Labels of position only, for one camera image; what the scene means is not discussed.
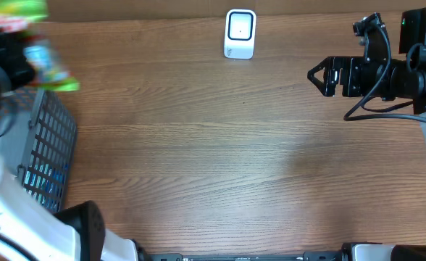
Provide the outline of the light blue snack packet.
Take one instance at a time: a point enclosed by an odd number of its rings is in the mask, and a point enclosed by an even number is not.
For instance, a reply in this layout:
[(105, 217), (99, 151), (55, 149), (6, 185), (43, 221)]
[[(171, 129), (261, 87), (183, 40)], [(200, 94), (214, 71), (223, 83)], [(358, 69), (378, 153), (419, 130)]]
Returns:
[(47, 40), (32, 42), (23, 53), (35, 70), (36, 83), (58, 83), (70, 76)]

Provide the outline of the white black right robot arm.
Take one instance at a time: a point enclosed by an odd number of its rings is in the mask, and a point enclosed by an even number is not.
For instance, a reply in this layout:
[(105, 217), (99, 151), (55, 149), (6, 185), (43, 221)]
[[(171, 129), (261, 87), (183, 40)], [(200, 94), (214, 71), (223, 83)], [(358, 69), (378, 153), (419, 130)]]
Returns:
[[(323, 96), (342, 86), (345, 97), (360, 100), (345, 121), (399, 119), (417, 121), (426, 143), (426, 7), (401, 17), (399, 51), (394, 59), (385, 23), (374, 13), (353, 24), (361, 39), (360, 57), (327, 57), (307, 73)], [(332, 260), (426, 260), (426, 245), (345, 243)]]

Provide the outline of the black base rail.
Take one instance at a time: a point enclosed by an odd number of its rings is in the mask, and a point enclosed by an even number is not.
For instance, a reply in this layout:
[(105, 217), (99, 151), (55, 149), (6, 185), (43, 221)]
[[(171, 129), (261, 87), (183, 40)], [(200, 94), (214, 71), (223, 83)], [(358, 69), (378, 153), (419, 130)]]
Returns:
[(306, 251), (301, 254), (149, 254), (137, 245), (140, 261), (426, 261), (426, 246), (388, 245), (368, 242), (342, 244), (339, 250)]

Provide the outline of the grey plastic mesh basket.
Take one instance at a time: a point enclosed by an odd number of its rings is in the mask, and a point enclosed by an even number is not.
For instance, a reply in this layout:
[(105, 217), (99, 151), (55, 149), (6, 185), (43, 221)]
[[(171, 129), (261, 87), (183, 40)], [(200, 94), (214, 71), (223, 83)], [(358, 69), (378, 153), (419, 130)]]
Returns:
[(52, 91), (20, 88), (0, 102), (0, 154), (49, 212), (63, 208), (77, 136), (75, 118)]

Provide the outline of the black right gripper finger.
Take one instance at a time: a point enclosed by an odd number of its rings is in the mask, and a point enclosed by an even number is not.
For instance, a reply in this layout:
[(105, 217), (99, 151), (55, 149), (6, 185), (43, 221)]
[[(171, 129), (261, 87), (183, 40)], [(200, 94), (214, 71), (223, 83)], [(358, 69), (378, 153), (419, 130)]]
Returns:
[(323, 80), (319, 80), (315, 75), (308, 74), (307, 78), (323, 96), (335, 95), (335, 86), (331, 83), (330, 77), (324, 76)]
[(308, 77), (314, 77), (315, 74), (321, 70), (325, 70), (328, 67), (328, 64), (330, 63), (330, 58), (326, 57), (323, 59), (318, 65), (310, 69), (307, 73)]

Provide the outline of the green Haribo candy bag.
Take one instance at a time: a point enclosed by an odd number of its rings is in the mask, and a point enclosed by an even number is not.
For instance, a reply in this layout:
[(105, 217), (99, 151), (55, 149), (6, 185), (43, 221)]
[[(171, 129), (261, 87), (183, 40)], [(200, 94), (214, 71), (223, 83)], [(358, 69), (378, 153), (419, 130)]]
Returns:
[[(47, 3), (44, 0), (0, 0), (0, 30), (6, 33), (20, 32), (26, 46), (39, 40), (49, 42), (43, 34), (32, 29), (33, 24), (45, 20), (48, 15)], [(36, 83), (35, 77), (28, 85), (49, 91), (77, 91), (80, 84), (69, 70), (68, 72), (70, 76), (58, 83)]]

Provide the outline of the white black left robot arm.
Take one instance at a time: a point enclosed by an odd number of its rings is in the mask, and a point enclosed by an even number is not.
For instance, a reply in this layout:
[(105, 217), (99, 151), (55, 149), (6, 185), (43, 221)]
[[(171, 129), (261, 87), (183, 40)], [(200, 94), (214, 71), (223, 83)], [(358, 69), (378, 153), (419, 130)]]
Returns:
[[(0, 29), (2, 94), (31, 82), (33, 67), (18, 33)], [(52, 214), (27, 195), (0, 155), (0, 255), (8, 260), (141, 260), (133, 240), (107, 229), (95, 202)]]

